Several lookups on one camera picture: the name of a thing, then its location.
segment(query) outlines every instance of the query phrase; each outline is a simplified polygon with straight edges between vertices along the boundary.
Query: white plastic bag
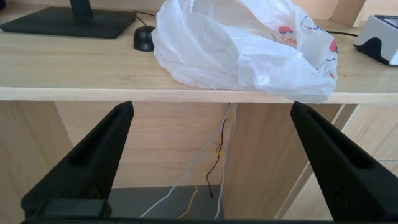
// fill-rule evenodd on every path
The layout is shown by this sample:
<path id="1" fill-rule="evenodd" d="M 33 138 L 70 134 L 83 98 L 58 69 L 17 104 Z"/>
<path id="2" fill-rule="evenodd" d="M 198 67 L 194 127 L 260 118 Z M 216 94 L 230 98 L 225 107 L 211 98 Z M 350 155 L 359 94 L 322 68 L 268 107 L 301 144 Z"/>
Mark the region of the white plastic bag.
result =
<path id="1" fill-rule="evenodd" d="M 337 46 L 291 0 L 166 0 L 152 33 L 174 79 L 320 103 L 336 86 Z"/>

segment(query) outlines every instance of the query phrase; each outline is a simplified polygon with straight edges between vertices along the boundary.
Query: white cable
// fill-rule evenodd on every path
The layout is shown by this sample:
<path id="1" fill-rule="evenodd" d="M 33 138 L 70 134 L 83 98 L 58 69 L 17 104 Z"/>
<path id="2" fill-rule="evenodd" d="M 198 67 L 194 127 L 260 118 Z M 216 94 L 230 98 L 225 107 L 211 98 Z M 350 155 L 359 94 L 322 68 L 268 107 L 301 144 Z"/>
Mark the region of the white cable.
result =
<path id="1" fill-rule="evenodd" d="M 200 151 L 192 158 L 191 163 L 189 164 L 188 169 L 187 169 L 187 171 L 185 171 L 184 175 L 181 176 L 181 178 L 178 180 L 178 182 L 170 189 L 169 193 L 168 193 L 164 198 L 162 198 L 162 199 L 160 199 L 159 201 L 157 201 L 153 206 L 151 206 L 151 208 L 149 208 L 146 212 L 144 212 L 144 213 L 140 216 L 140 218 L 144 217 L 148 212 L 150 212 L 150 211 L 151 211 L 154 207 L 156 207 L 160 202 L 162 202 L 162 201 L 164 201 L 165 199 L 167 199 L 167 198 L 170 196 L 170 194 L 173 192 L 174 188 L 176 188 L 176 186 L 177 186 L 178 184 L 180 184 L 180 182 L 185 178 L 185 176 L 187 176 L 187 174 L 189 173 L 190 169 L 192 168 L 192 165 L 193 165 L 193 163 L 195 162 L 195 160 L 197 159 L 197 157 L 198 157 L 199 155 L 201 155 L 201 154 L 203 153 L 203 151 L 207 148 L 207 145 L 209 145 L 209 143 L 211 142 L 211 140 L 213 140 L 213 138 L 214 138 L 214 136 L 216 135 L 216 133 L 217 133 L 218 131 L 220 131 L 221 128 L 223 128 L 223 123 L 225 122 L 226 117 L 228 116 L 229 111 L 231 110 L 231 108 L 232 108 L 232 104 L 229 105 L 229 107 L 228 107 L 228 109 L 227 109 L 227 111 L 226 111 L 226 114 L 225 114 L 225 116 L 224 116 L 223 122 L 221 122 L 220 127 L 219 127 L 218 129 L 216 129 L 216 131 L 213 132 L 213 134 L 209 137 L 209 139 L 207 140 L 206 144 L 202 147 L 202 149 L 200 149 Z"/>
<path id="2" fill-rule="evenodd" d="M 216 216 L 214 217 L 214 219 L 216 219 L 217 216 L 218 216 L 218 214 L 220 213 L 221 196 L 222 196 L 223 190 L 224 190 L 226 160 L 227 160 L 227 158 L 228 158 L 228 157 L 227 157 L 227 155 L 228 155 L 228 146 L 229 146 L 229 142 L 230 142 L 232 136 L 233 136 L 234 133 L 235 133 L 236 112 L 237 112 L 237 110 L 238 110 L 238 104 L 236 104 L 236 106 L 235 106 L 234 124 L 233 124 L 233 128 L 232 128 L 232 132 L 231 132 L 231 134 L 229 135 L 229 139 L 228 139 L 228 142 L 227 142 L 226 147 L 225 147 L 225 160 L 224 160 L 224 167 L 223 167 L 223 181 L 222 181 L 222 183 L 221 183 L 220 195 L 218 196 L 217 213 L 216 213 Z"/>

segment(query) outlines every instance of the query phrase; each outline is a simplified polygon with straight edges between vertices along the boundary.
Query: cable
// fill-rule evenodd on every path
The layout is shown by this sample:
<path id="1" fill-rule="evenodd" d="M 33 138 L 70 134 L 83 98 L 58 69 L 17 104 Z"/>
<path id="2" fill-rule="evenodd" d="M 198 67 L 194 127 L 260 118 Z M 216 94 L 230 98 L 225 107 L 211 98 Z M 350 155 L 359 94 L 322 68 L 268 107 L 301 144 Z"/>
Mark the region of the cable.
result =
<path id="1" fill-rule="evenodd" d="M 216 163 L 214 163 L 214 166 L 211 168 L 211 170 L 207 173 L 206 175 L 206 180 L 207 180 L 207 185 L 209 186 L 209 191 L 210 191 L 210 197 L 213 198 L 213 192 L 211 191 L 211 186 L 209 182 L 209 174 L 213 171 L 213 169 L 217 166 L 218 161 L 220 160 L 220 151 L 221 148 L 223 147 L 224 143 L 224 126 L 225 126 L 225 121 L 223 123 L 223 129 L 221 130 L 221 144 L 220 147 L 218 148 L 218 157 Z"/>
<path id="2" fill-rule="evenodd" d="M 225 116 L 224 116 L 224 120 L 223 122 L 226 120 L 226 117 L 229 113 L 229 111 L 231 110 L 231 106 L 228 108 Z M 162 199 L 160 199 L 159 201 L 157 201 L 153 206 L 151 206 L 151 208 L 149 208 L 146 212 L 144 212 L 139 218 L 144 217 L 146 214 L 148 214 L 148 212 L 150 212 L 154 207 L 156 207 L 160 202 L 163 202 L 165 199 L 167 199 L 171 193 L 173 192 L 173 190 L 176 188 L 176 186 L 182 181 L 182 179 L 184 179 L 187 174 L 189 173 L 189 171 L 192 168 L 193 163 L 195 162 L 195 160 L 198 158 L 198 156 L 200 156 L 203 151 L 207 148 L 207 145 L 209 145 L 209 143 L 211 142 L 211 140 L 213 140 L 214 136 L 216 135 L 216 133 L 221 129 L 222 125 L 219 126 L 218 129 L 216 129 L 213 134 L 211 134 L 211 136 L 209 137 L 209 139 L 207 140 L 206 144 L 202 147 L 202 149 L 200 149 L 200 151 L 192 158 L 191 163 L 188 166 L 188 169 L 185 171 L 185 173 L 181 176 L 181 178 L 178 180 L 178 182 L 170 189 L 170 191 L 168 192 L 168 194 L 163 197 Z"/>
<path id="3" fill-rule="evenodd" d="M 235 133 L 235 127 L 236 127 L 236 113 L 238 110 L 238 104 L 236 104 L 235 106 L 235 114 L 234 114 L 234 125 L 232 128 L 232 132 L 229 135 L 229 139 L 228 142 L 226 143 L 226 148 L 225 148 L 225 160 L 224 160 L 224 167 L 223 167 L 223 181 L 221 182 L 221 190 L 220 190 L 220 195 L 218 196 L 218 205 L 217 205 L 217 213 L 216 216 L 214 217 L 214 219 L 217 218 L 218 214 L 220 214 L 220 205 L 221 205 L 221 196 L 223 194 L 223 190 L 224 190 L 224 181 L 225 181 L 225 167 L 226 167 L 226 160 L 228 158 L 228 146 L 229 146 L 229 142 L 231 141 L 232 136 Z"/>
<path id="4" fill-rule="evenodd" d="M 213 163 L 213 162 L 216 160 L 217 157 L 220 158 L 220 154 L 222 154 L 222 152 L 213 152 L 213 151 L 210 151 L 210 152 L 215 153 L 216 155 L 214 156 L 214 158 L 213 158 L 210 162 L 208 162 L 208 163 L 206 164 L 206 166 L 205 166 L 205 167 L 199 172 L 199 174 L 193 179 L 193 184 L 194 184 L 194 186 L 195 186 L 195 191 L 194 191 L 194 193 L 193 193 L 192 196 L 191 196 L 191 200 L 189 201 L 188 208 L 186 209 L 185 212 L 183 212 L 181 215 L 179 215 L 179 216 L 177 217 L 177 219 L 182 218 L 182 217 L 183 217 L 184 215 L 186 215 L 186 214 L 189 212 L 189 210 L 191 209 L 191 205 L 192 205 L 193 199 L 195 198 L 195 196 L 196 196 L 196 194 L 197 194 L 197 192 L 198 192 L 198 183 L 197 183 L 198 178 L 199 178 L 200 176 L 202 176 L 202 174 L 207 170 L 207 168 L 210 166 L 210 164 Z"/>
<path id="5" fill-rule="evenodd" d="M 150 15 L 150 16 L 154 16 L 154 17 L 156 17 L 156 15 L 153 15 L 153 14 L 151 14 L 151 13 L 147 13 L 147 12 L 140 12 L 140 11 L 137 11 L 137 10 L 134 10 L 134 12 L 137 12 L 137 13 L 141 13 L 141 14 L 145 14 L 145 15 Z"/>
<path id="6" fill-rule="evenodd" d="M 350 33 L 345 33 L 345 32 L 337 32 L 337 31 L 327 31 L 329 34 L 341 34 L 341 35 L 349 35 L 352 37 L 358 37 L 357 34 L 350 34 Z"/>
<path id="7" fill-rule="evenodd" d="M 137 19 L 139 19 L 145 26 L 147 25 L 144 21 L 142 21 L 142 19 L 140 19 L 137 15 L 136 15 Z"/>

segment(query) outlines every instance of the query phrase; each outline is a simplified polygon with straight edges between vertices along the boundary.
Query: computer mouse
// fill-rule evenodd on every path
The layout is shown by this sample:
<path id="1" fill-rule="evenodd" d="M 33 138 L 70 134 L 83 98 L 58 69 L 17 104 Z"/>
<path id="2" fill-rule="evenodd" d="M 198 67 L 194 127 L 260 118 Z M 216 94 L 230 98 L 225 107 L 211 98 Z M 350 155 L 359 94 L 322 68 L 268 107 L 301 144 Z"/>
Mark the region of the computer mouse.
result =
<path id="1" fill-rule="evenodd" d="M 134 48 L 143 52 L 154 51 L 155 46 L 152 41 L 153 26 L 138 27 L 134 33 Z"/>

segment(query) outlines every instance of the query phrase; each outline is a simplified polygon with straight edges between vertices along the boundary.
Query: light wood surface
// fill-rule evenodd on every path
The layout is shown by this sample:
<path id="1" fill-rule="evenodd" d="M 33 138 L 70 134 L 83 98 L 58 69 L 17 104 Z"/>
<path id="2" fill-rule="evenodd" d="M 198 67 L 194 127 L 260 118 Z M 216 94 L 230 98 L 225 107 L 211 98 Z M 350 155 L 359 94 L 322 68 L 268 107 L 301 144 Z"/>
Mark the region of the light wood surface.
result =
<path id="1" fill-rule="evenodd" d="M 23 4 L 45 4 L 52 6 L 69 6 L 69 0 L 8 0 L 9 2 Z M 159 10 L 164 0 L 91 0 L 92 7 L 114 9 L 146 9 Z M 302 7 L 308 15 L 316 19 L 330 19 L 338 0 L 293 0 Z"/>
<path id="2" fill-rule="evenodd" d="M 372 0 L 339 0 L 331 19 L 350 27 L 358 27 L 371 1 Z"/>
<path id="3" fill-rule="evenodd" d="M 0 22 L 39 10 L 10 5 Z M 142 16 L 155 24 L 151 16 Z M 331 21 L 324 29 L 358 32 Z M 165 101 L 289 103 L 262 92 L 204 90 L 175 81 L 152 53 L 132 47 L 133 26 L 116 40 L 0 33 L 0 100 Z M 335 36 L 339 80 L 329 103 L 398 105 L 397 68 L 357 52 L 354 38 Z"/>
<path id="4" fill-rule="evenodd" d="M 346 120 L 349 117 L 348 121 L 336 121 L 335 125 L 338 128 L 343 125 L 342 131 L 376 159 L 391 161 L 382 163 L 398 174 L 398 108 L 359 105 L 347 109 L 348 112 L 342 112 L 340 118 Z M 314 174 L 295 198 L 284 219 L 331 219 Z"/>
<path id="5" fill-rule="evenodd" d="M 0 223 L 20 223 L 22 196 L 72 149 L 54 102 L 0 101 Z"/>
<path id="6" fill-rule="evenodd" d="M 398 1 L 396 0 L 371 0 L 368 10 L 362 13 L 362 21 L 366 21 L 370 15 L 398 16 Z"/>
<path id="7" fill-rule="evenodd" d="M 332 120 L 340 105 L 312 105 Z M 291 105 L 239 104 L 223 194 L 226 218 L 273 219 L 308 162 Z"/>
<path id="8" fill-rule="evenodd" d="M 331 120 L 331 124 L 337 127 L 339 130 L 342 130 L 345 127 L 345 124 L 350 119 L 351 115 L 357 109 L 358 105 L 341 105 L 338 111 L 335 114 L 335 117 Z M 288 196 L 286 197 L 284 203 L 280 207 L 275 219 L 283 219 L 287 211 L 292 206 L 293 202 L 296 200 L 297 195 L 301 192 L 304 185 L 309 180 L 310 176 L 313 174 L 312 167 L 310 162 L 308 161 L 305 165 L 302 173 L 294 183 L 294 186 L 291 188 Z"/>
<path id="9" fill-rule="evenodd" d="M 398 161 L 381 162 L 381 164 L 398 176 Z M 321 188 L 314 174 L 311 175 L 295 202 L 286 213 L 284 219 L 332 220 Z"/>
<path id="10" fill-rule="evenodd" d="M 73 145 L 117 104 L 56 102 Z M 227 103 L 134 103 L 135 115 L 113 187 L 173 186 L 192 157 L 221 125 L 227 106 Z M 226 122 L 224 140 L 231 122 L 231 118 Z M 220 139 L 218 133 L 209 149 L 215 150 Z M 193 178 L 214 156 L 206 151 L 182 185 L 192 185 Z M 221 157 L 209 176 L 211 184 L 219 184 L 223 161 Z M 205 177 L 198 184 L 207 184 Z"/>
<path id="11" fill-rule="evenodd" d="M 360 105 L 343 132 L 376 159 L 398 159 L 398 107 Z"/>

